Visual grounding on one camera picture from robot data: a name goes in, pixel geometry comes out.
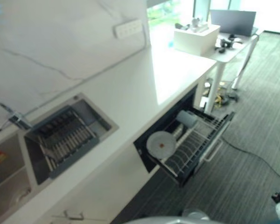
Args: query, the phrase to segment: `tissue box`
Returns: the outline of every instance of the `tissue box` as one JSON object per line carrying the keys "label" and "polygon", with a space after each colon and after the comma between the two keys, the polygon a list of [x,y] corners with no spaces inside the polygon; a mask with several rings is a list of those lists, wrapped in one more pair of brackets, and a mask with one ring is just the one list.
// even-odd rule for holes
{"label": "tissue box", "polygon": [[203,56],[203,54],[215,47],[220,26],[210,25],[209,29],[194,33],[190,29],[174,31],[174,48],[192,55]]}

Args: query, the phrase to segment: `stainless steel sink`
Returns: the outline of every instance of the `stainless steel sink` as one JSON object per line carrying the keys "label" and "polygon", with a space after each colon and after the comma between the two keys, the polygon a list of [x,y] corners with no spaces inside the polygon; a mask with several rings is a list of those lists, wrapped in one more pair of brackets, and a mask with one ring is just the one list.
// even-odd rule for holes
{"label": "stainless steel sink", "polygon": [[34,123],[0,142],[0,223],[118,128],[83,94]]}
{"label": "stainless steel sink", "polygon": [[25,135],[37,183],[56,178],[116,129],[82,94],[63,103]]}
{"label": "stainless steel sink", "polygon": [[17,205],[31,192],[19,136],[13,135],[0,143],[6,159],[0,163],[0,216]]}

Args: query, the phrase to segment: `gray carpet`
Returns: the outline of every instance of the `gray carpet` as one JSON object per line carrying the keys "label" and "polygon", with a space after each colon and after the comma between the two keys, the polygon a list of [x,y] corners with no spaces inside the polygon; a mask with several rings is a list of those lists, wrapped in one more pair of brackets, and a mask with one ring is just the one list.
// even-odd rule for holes
{"label": "gray carpet", "polygon": [[[224,79],[233,79],[238,66],[237,59],[230,63]],[[263,157],[280,173],[280,35],[261,35],[244,75],[240,101],[214,114],[236,111],[224,137]],[[223,144],[182,189],[158,171],[112,223],[175,216],[185,208],[200,209],[226,224],[268,223],[277,219],[270,198],[277,191],[280,178],[263,161]]]}

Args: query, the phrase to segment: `dishwasher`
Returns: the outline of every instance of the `dishwasher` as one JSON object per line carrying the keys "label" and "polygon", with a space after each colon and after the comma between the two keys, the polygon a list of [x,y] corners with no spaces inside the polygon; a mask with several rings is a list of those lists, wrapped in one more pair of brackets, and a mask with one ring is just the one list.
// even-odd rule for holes
{"label": "dishwasher", "polygon": [[[229,126],[234,112],[222,118],[208,115],[193,107],[196,88],[193,88],[169,111],[148,128],[135,142],[134,146],[148,172],[155,166],[160,168],[180,187],[195,174],[204,162],[209,162],[222,145],[220,136]],[[176,117],[180,111],[186,111],[197,117],[197,122],[188,128]],[[153,157],[147,149],[147,140],[155,132],[165,131],[176,139],[173,155],[164,159]]]}

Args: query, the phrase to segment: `electrical outlet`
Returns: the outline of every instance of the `electrical outlet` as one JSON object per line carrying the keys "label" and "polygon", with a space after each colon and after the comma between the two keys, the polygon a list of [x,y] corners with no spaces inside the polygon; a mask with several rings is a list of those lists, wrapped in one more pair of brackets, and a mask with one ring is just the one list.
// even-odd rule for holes
{"label": "electrical outlet", "polygon": [[114,27],[115,36],[123,39],[143,30],[142,21],[134,20]]}

